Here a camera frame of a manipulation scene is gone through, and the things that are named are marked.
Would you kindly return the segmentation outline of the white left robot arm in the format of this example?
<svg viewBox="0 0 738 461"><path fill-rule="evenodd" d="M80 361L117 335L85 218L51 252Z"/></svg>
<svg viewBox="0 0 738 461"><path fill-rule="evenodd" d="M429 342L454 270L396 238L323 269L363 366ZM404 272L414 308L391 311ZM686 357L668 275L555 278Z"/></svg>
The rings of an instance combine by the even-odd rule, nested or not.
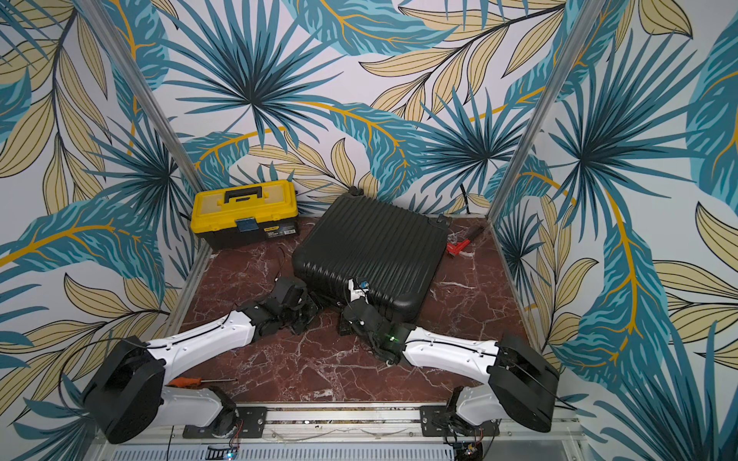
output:
<svg viewBox="0 0 738 461"><path fill-rule="evenodd" d="M230 438L241 424L234 401L217 387L188 389L173 380L284 328L301 334L318 313L307 284L284 277L265 298L198 328L148 342L124 338L83 391L84 410L113 445L154 426L194 426L216 438Z"/></svg>

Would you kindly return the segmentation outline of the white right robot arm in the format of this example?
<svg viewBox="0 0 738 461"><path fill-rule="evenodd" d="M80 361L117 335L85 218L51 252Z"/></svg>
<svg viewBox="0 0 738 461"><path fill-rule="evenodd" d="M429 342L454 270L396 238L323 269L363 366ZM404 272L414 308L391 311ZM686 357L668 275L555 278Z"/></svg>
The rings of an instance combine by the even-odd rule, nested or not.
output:
<svg viewBox="0 0 738 461"><path fill-rule="evenodd" d="M472 341L389 322L363 298L344 307L342 319L387 364L446 371L479 384L463 387L447 403L447 413L476 428L511 419L547 433L553 424L558 370L514 334L500 341Z"/></svg>

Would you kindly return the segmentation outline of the black hard-shell suitcase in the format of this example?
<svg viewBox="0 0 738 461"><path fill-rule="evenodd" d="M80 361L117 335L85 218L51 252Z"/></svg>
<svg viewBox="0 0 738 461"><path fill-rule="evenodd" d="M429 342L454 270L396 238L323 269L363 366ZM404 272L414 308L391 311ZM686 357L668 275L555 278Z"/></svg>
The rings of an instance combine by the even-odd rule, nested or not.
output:
<svg viewBox="0 0 738 461"><path fill-rule="evenodd" d="M346 303L348 284L368 284L368 303L393 322L417 321L446 253L450 220L370 198L340 195L292 254L293 273L312 291Z"/></svg>

